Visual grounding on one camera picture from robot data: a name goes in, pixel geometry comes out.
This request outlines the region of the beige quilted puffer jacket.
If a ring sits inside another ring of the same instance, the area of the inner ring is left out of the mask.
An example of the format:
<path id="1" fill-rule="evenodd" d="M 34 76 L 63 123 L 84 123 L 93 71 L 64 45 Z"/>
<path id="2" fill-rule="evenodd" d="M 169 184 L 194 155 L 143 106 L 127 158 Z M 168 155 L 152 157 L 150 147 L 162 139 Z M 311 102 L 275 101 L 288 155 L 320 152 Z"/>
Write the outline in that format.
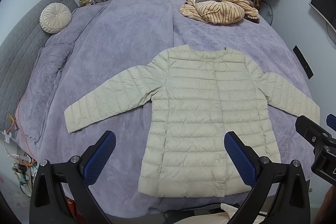
<path id="1" fill-rule="evenodd" d="M 224 148 L 233 131 L 260 156 L 280 162 L 272 106 L 320 120 L 319 106 L 244 53 L 169 48 L 126 69 L 68 106 L 68 132 L 151 102 L 138 190 L 153 197 L 224 197 L 249 190 Z"/>

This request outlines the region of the grey quilted headboard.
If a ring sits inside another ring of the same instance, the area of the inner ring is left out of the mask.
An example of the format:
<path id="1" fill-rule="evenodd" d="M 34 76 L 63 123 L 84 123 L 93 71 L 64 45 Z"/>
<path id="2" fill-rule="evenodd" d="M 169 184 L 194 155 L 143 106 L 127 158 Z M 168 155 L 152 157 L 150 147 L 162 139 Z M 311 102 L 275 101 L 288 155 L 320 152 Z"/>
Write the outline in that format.
<path id="1" fill-rule="evenodd" d="M 14 26 L 1 44 L 1 131 L 11 126 L 8 114 L 14 114 L 25 93 L 38 52 L 49 39 L 39 18 L 51 3 L 62 3 L 71 11 L 78 8 L 74 0 L 41 0 Z"/>

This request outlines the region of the striped beige fleece garment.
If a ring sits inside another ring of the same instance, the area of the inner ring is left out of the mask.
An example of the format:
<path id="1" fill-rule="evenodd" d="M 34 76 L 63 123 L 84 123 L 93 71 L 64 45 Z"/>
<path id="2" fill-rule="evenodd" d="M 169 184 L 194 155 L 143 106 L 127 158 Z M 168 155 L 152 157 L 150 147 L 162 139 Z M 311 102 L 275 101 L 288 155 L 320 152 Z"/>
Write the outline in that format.
<path id="1" fill-rule="evenodd" d="M 259 12 L 249 0 L 186 0 L 179 12 L 187 18 L 214 25 L 229 25 L 243 19 L 260 22 Z"/>

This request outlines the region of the lavender fleece bed blanket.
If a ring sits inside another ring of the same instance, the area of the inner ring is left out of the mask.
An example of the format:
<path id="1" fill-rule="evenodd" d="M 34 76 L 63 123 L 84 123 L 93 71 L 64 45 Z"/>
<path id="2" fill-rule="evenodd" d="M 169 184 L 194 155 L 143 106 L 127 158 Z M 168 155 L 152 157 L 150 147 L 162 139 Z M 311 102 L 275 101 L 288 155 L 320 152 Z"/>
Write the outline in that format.
<path id="1" fill-rule="evenodd" d="M 28 88 L 15 114 L 16 140 L 37 161 L 64 162 L 80 155 L 106 130 L 117 146 L 91 192 L 109 215 L 141 217 L 216 202 L 207 198 L 156 198 L 138 191 L 151 121 L 151 103 L 69 134 L 65 109 L 107 79 L 145 65 L 165 49 L 189 45 L 198 51 L 232 48 L 264 72 L 286 78 L 309 94 L 291 50 L 265 21 L 214 26 L 179 13 L 182 0 L 112 0 L 77 9 L 72 22 L 40 50 Z"/>

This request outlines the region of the round cream pleated cushion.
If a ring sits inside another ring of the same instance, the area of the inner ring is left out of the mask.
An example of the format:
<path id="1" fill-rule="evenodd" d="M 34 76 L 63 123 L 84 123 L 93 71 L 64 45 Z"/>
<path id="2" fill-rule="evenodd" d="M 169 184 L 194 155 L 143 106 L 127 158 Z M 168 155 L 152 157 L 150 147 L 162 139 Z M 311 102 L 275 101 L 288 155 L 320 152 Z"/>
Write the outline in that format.
<path id="1" fill-rule="evenodd" d="M 39 23 L 42 30 L 48 34 L 57 34 L 66 28 L 72 20 L 70 9 L 62 3 L 51 3 L 41 12 Z"/>

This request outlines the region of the wall mounted monitor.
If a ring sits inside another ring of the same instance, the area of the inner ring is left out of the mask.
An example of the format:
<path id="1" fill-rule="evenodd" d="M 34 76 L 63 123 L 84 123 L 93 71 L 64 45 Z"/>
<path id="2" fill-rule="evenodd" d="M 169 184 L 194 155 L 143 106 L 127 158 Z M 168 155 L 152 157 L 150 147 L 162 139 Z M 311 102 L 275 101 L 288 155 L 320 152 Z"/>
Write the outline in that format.
<path id="1" fill-rule="evenodd" d="M 315 9 L 335 31 L 336 0 L 311 0 L 310 6 Z"/>

